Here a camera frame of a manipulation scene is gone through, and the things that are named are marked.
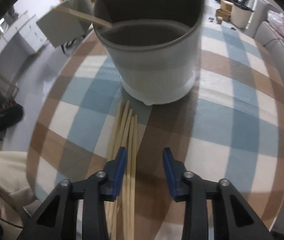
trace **person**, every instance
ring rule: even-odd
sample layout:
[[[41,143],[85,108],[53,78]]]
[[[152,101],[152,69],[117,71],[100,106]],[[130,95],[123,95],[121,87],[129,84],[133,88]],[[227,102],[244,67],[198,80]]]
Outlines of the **person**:
[[[16,240],[22,231],[23,207],[34,200],[26,179],[26,152],[0,152],[0,233]]]

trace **plastic bag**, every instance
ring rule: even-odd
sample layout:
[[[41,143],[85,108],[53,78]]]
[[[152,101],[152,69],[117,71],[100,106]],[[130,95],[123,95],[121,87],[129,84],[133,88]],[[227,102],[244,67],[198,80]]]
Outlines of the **plastic bag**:
[[[275,29],[284,38],[284,15],[283,13],[276,13],[268,11],[268,22],[271,27]]]

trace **bundle of chopsticks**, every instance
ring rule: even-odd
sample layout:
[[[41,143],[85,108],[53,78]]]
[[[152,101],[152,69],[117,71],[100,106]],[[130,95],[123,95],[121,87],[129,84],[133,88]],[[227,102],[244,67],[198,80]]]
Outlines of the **bundle of chopsticks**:
[[[114,160],[119,147],[126,147],[128,161],[123,177],[122,194],[115,202],[106,202],[105,213],[108,233],[111,240],[116,240],[117,213],[122,205],[123,236],[124,240],[134,239],[134,198],[135,198],[135,172],[138,147],[138,116],[132,116],[127,101],[123,109],[120,101],[108,146],[107,160]]]

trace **screw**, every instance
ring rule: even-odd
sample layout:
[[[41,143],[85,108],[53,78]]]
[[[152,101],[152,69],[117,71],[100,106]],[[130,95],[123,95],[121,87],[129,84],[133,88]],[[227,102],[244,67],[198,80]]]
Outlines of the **screw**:
[[[69,185],[69,180],[68,180],[68,179],[63,179],[63,180],[60,182],[60,185],[63,186],[63,187]]]
[[[186,171],[183,173],[184,177],[186,178],[192,178],[194,176],[194,173],[192,171]]]
[[[220,180],[220,184],[222,186],[229,186],[230,182],[227,179],[222,179],[222,180]]]
[[[98,171],[97,173],[95,173],[95,176],[97,176],[98,178],[104,178],[106,176],[105,171]]]

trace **plaid tablecloth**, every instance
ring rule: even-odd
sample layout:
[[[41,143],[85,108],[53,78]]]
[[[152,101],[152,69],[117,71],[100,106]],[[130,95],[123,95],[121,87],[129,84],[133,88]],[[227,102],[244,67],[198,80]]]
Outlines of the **plaid tablecloth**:
[[[103,168],[124,98],[138,115],[135,239],[181,239],[184,204],[169,197],[164,147],[203,179],[229,179],[271,228],[284,197],[279,73],[261,44],[215,24],[203,26],[195,65],[199,78],[188,95],[145,106],[123,90],[96,35],[88,36],[61,71],[34,129],[27,176],[37,198],[44,200],[64,178],[85,179]]]

